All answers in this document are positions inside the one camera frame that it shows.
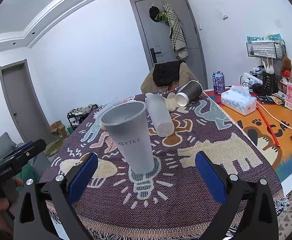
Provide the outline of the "frosted HEYTEA plastic cup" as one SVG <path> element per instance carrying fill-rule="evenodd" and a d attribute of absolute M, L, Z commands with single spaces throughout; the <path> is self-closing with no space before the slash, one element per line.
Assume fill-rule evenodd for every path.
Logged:
<path fill-rule="evenodd" d="M 136 174 L 153 170 L 146 104 L 129 101 L 107 110 L 100 118 L 123 158 Z"/>

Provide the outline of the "far left frosted plastic cup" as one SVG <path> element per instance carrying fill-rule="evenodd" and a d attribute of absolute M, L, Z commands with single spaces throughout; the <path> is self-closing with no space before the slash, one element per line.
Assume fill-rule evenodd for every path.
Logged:
<path fill-rule="evenodd" d="M 94 113 L 95 120 L 98 122 L 98 124 L 100 124 L 100 126 L 102 126 L 101 117 L 106 111 L 108 111 L 109 109 L 111 109 L 113 107 L 121 105 L 123 103 L 129 102 L 129 101 L 135 101 L 135 96 L 130 96 L 126 99 L 121 99 L 121 100 L 119 100 L 118 98 L 115 98 L 114 100 L 112 100 L 108 104 L 102 105 L 101 107 L 99 107 L 97 109 L 96 113 Z"/>

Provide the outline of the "long frosted plastic cup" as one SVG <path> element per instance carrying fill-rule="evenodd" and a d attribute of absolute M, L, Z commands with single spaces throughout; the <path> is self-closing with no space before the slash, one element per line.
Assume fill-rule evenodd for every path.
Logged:
<path fill-rule="evenodd" d="M 145 103 L 157 135 L 160 137 L 172 135 L 175 127 L 167 110 L 164 97 L 159 94 L 147 93 Z"/>

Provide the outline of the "dark paper coffee cup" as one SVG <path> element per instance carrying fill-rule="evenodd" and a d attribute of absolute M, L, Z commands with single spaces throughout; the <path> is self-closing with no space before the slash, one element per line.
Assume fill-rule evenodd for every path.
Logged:
<path fill-rule="evenodd" d="M 202 85 L 195 80 L 189 81 L 176 94 L 176 103 L 181 106 L 187 106 L 192 100 L 200 97 L 203 93 Z"/>

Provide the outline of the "green floor mat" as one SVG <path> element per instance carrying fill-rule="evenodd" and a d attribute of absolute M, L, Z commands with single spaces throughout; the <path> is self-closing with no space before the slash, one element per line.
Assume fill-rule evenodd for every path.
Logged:
<path fill-rule="evenodd" d="M 52 157 L 56 155 L 59 149 L 62 147 L 64 139 L 58 139 L 57 141 L 51 142 L 45 149 L 44 154 L 46 157 Z"/>

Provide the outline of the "purple patterned woven tablecloth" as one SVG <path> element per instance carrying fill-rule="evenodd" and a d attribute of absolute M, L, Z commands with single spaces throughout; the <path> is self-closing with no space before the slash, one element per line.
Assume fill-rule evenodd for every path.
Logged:
<path fill-rule="evenodd" d="M 264 154 L 208 96 L 186 107 L 171 103 L 174 133 L 159 137 L 148 122 L 155 167 L 136 175 L 106 130 L 90 114 L 64 141 L 41 181 L 66 174 L 88 152 L 98 169 L 74 210 L 93 239 L 199 239 L 221 207 L 195 167 L 203 151 L 228 174 L 264 178 L 275 209 L 288 206 L 280 180 Z"/>

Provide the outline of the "cardboard box on floor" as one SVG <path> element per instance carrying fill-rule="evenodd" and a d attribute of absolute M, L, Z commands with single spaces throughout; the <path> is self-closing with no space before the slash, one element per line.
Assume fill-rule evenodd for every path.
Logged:
<path fill-rule="evenodd" d="M 57 139 L 63 139 L 67 136 L 65 125 L 60 121 L 56 121 L 50 126 L 51 134 Z"/>

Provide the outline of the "black shoe rack with shoes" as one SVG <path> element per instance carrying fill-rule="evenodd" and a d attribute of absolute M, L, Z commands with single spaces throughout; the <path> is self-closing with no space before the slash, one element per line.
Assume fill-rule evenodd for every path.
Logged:
<path fill-rule="evenodd" d="M 67 113 L 67 120 L 69 121 L 70 126 L 75 130 L 79 124 L 81 124 L 88 115 L 95 109 L 98 108 L 98 105 L 91 104 L 85 107 L 74 108 Z"/>

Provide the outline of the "grey interior door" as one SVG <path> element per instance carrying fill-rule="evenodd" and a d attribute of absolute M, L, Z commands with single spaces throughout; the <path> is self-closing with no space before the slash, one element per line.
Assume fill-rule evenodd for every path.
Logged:
<path fill-rule="evenodd" d="M 9 113 L 23 141 L 43 139 L 47 145 L 53 142 L 55 139 L 34 90 L 27 60 L 0 66 L 0 82 Z"/>

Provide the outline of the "red pencil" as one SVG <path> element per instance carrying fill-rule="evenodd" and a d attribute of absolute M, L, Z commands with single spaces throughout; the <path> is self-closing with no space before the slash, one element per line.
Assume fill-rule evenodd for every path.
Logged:
<path fill-rule="evenodd" d="M 266 117 L 264 116 L 263 112 L 260 110 L 260 107 L 258 107 L 258 104 L 256 105 L 256 109 L 257 109 L 258 113 L 260 114 L 260 116 L 262 117 L 262 119 L 264 120 L 264 122 L 265 122 L 267 128 L 269 129 L 270 134 L 271 134 L 271 136 L 273 137 L 273 140 L 274 140 L 276 146 L 280 148 L 280 147 L 281 147 L 281 146 L 280 146 L 280 143 L 279 143 L 279 141 L 278 141 L 278 139 L 277 139 L 275 133 L 273 132 L 273 129 L 271 128 L 269 122 L 267 121 Z"/>

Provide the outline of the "orange cat desk mat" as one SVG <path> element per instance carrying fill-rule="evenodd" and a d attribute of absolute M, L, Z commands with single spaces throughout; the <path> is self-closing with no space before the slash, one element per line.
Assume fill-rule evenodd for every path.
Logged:
<path fill-rule="evenodd" d="M 262 104 L 243 116 L 224 106 L 213 90 L 206 94 L 245 131 L 271 163 L 281 182 L 292 179 L 292 111 L 283 105 Z"/>

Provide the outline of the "white tissue box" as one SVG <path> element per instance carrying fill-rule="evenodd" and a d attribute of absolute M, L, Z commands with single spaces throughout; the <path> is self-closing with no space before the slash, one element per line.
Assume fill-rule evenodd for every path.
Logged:
<path fill-rule="evenodd" d="M 256 110 L 257 98 L 252 96 L 248 87 L 232 85 L 221 94 L 221 102 L 226 107 L 246 116 Z"/>

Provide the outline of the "purple soda can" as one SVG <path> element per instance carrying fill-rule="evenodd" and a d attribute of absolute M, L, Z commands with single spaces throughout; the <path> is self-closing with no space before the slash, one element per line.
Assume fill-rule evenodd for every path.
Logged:
<path fill-rule="evenodd" d="M 223 72 L 214 72 L 212 75 L 213 89 L 215 94 L 222 94 L 225 92 L 225 79 Z"/>

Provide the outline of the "white power strip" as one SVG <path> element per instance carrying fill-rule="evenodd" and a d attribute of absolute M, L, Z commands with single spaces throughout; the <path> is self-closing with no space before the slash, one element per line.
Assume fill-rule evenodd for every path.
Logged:
<path fill-rule="evenodd" d="M 240 78 L 240 84 L 241 85 L 254 85 L 254 84 L 260 84 L 262 85 L 263 82 L 261 79 L 249 74 L 249 73 L 243 73 L 242 77 Z"/>

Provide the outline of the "black mesh pen holder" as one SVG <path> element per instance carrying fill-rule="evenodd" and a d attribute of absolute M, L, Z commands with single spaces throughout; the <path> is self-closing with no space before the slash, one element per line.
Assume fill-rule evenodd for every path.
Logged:
<path fill-rule="evenodd" d="M 280 90 L 281 76 L 263 72 L 262 75 L 262 91 L 266 94 L 274 94 Z"/>

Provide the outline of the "tan chair with coat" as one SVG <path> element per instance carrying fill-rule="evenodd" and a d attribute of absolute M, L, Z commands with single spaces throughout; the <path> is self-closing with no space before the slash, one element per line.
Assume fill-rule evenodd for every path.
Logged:
<path fill-rule="evenodd" d="M 192 73 L 192 71 L 189 69 L 185 61 L 181 61 L 180 64 L 180 78 L 179 81 L 175 81 L 169 86 L 163 86 L 163 87 L 157 87 L 153 81 L 153 68 L 149 72 L 149 74 L 146 76 L 145 80 L 143 81 L 141 85 L 141 92 L 143 94 L 146 93 L 164 93 L 167 91 L 170 91 L 174 88 L 181 87 L 185 84 L 187 84 L 191 80 L 198 80 L 196 76 Z"/>

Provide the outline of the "black garment on chair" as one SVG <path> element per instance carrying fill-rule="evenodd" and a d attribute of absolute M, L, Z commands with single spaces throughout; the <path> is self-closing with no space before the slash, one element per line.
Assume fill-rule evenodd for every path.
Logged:
<path fill-rule="evenodd" d="M 157 87 L 169 86 L 180 78 L 181 61 L 157 63 L 153 68 L 153 81 Z"/>

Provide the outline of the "brown plush toy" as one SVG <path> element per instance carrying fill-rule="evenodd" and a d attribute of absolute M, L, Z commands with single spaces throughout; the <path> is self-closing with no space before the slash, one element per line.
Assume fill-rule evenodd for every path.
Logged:
<path fill-rule="evenodd" d="M 289 78 L 291 69 L 292 69 L 291 60 L 287 56 L 283 57 L 282 68 L 281 68 L 282 77 Z"/>

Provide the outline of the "plaid scarf on door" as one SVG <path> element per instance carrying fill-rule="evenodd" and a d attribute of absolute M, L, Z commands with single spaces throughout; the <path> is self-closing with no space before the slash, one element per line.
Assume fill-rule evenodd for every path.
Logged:
<path fill-rule="evenodd" d="M 175 11 L 168 3 L 163 3 L 163 9 L 170 27 L 170 39 L 173 51 L 177 59 L 184 60 L 188 57 L 188 49 L 182 25 Z"/>

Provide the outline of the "grey entrance door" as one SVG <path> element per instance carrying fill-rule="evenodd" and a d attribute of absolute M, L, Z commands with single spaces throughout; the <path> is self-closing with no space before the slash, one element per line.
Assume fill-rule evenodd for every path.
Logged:
<path fill-rule="evenodd" d="M 149 16 L 151 7 L 157 7 L 162 12 L 164 2 L 173 8 L 181 23 L 188 49 L 188 57 L 184 61 L 202 87 L 207 89 L 207 72 L 201 40 L 188 0 L 130 0 L 148 67 L 152 69 L 157 63 L 177 60 L 169 38 L 169 25 L 162 21 L 154 22 Z"/>

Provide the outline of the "black cap on door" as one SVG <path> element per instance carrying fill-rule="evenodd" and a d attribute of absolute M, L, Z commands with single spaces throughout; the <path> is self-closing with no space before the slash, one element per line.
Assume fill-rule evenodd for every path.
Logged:
<path fill-rule="evenodd" d="M 160 13 L 160 10 L 158 7 L 151 6 L 149 9 L 149 17 L 154 21 L 154 22 L 159 22 L 160 20 L 157 18 L 158 14 Z"/>

